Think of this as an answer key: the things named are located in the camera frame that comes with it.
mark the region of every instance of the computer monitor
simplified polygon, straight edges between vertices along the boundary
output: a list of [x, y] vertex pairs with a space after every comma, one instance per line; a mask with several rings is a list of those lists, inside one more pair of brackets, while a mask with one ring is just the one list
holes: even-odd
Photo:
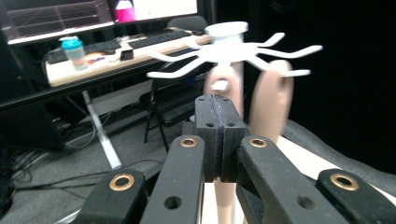
[[115, 23], [156, 21], [198, 13], [197, 0], [108, 0]]
[[0, 27], [9, 45], [113, 24], [107, 0], [0, 0]]

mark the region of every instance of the white spider-shaped object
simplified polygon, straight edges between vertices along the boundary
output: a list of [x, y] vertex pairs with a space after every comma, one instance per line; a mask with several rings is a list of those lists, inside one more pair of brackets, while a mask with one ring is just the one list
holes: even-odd
[[[162, 72], [150, 72], [148, 77], [161, 77], [161, 78], [175, 78], [182, 77], [189, 73], [191, 70], [196, 68], [202, 63], [218, 63], [223, 65], [230, 65], [231, 63], [237, 63], [247, 61], [262, 71], [267, 71], [269, 63], [263, 61], [257, 54], [266, 54], [276, 56], [279, 58], [292, 59], [300, 58], [305, 55], [317, 52], [322, 49], [320, 45], [314, 45], [305, 49], [287, 53], [273, 49], [265, 49], [272, 47], [279, 40], [285, 36], [284, 33], [276, 33], [264, 43], [224, 43], [224, 44], [213, 44], [213, 45], [197, 45], [192, 39], [185, 37], [186, 44], [192, 48], [197, 49], [196, 51], [189, 52], [180, 56], [170, 57], [159, 52], [151, 52], [149, 56], [165, 62], [176, 62], [183, 59], [187, 59], [193, 56], [198, 58], [188, 63], [184, 67], [180, 68], [174, 73], [162, 73]], [[298, 77], [309, 75], [310, 70], [291, 70], [281, 73], [283, 77]]]

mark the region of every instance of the gray carpet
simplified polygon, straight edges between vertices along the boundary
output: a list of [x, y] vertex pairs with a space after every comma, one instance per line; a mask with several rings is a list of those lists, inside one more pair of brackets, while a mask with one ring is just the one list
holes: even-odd
[[[166, 151], [158, 128], [150, 131], [148, 142], [143, 143], [146, 112], [135, 106], [124, 108], [112, 116], [105, 124], [105, 130], [123, 167], [134, 168], [142, 172], [146, 178], [160, 171], [161, 161], [166, 158]], [[180, 123], [172, 128], [165, 128], [169, 143], [181, 135], [181, 126]], [[79, 140], [84, 142], [87, 139], [89, 140], [90, 136]], [[69, 177], [108, 171], [111, 171], [111, 168], [97, 137], [95, 137], [84, 148], [45, 154], [27, 171], [15, 176], [14, 183], [18, 188], [26, 188]], [[97, 183], [104, 175], [78, 178], [58, 184], [56, 187]], [[13, 204], [10, 210], [0, 220], [0, 223], [54, 223], [76, 212], [84, 204], [92, 189], [93, 186], [70, 189], [17, 190], [12, 197]]]

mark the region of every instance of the desk leg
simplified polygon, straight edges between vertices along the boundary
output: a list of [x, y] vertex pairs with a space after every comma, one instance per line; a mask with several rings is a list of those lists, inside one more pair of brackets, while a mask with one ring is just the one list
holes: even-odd
[[87, 91], [84, 91], [82, 95], [84, 96], [85, 104], [88, 107], [88, 111], [90, 112], [91, 119], [93, 120], [93, 124], [95, 125], [96, 130], [98, 132], [100, 143], [102, 144], [102, 148], [107, 156], [111, 168], [113, 170], [121, 168], [122, 166], [121, 161], [117, 156], [116, 150], [114, 150], [113, 145], [111, 145], [110, 139], [107, 137], [105, 130], [103, 129], [99, 116], [96, 114], [93, 108], [90, 95], [88, 94]]

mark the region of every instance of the white desk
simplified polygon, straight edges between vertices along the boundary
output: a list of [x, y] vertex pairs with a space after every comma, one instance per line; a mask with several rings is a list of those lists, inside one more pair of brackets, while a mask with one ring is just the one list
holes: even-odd
[[[78, 82], [89, 77], [101, 76], [103, 74], [120, 71], [121, 69], [128, 69], [130, 67], [134, 67], [134, 65], [137, 65], [138, 63], [152, 59], [148, 56], [148, 53], [150, 52], [155, 51], [168, 54], [187, 49], [188, 46], [185, 38], [192, 39], [199, 45], [209, 43], [211, 40], [208, 35], [191, 35], [141, 49], [134, 49], [134, 58], [132, 60], [120, 61], [121, 52], [123, 50], [132, 49], [128, 45], [128, 42], [137, 39], [125, 40], [120, 42], [121, 48], [116, 49], [116, 54], [102, 55], [101, 57], [104, 57], [103, 60], [90, 64], [87, 69], [82, 71], [76, 71], [70, 61], [55, 64], [49, 64], [46, 62], [48, 81], [51, 87], [58, 87], [64, 84]], [[146, 81], [120, 91], [111, 92], [110, 94], [96, 99], [91, 99], [87, 91], [83, 92], [92, 122], [95, 125], [102, 148], [112, 169], [121, 168], [122, 164], [116, 150], [110, 142], [110, 139], [106, 135], [99, 116], [123, 106], [138, 102], [140, 95], [149, 92], [150, 88], [151, 82]]]

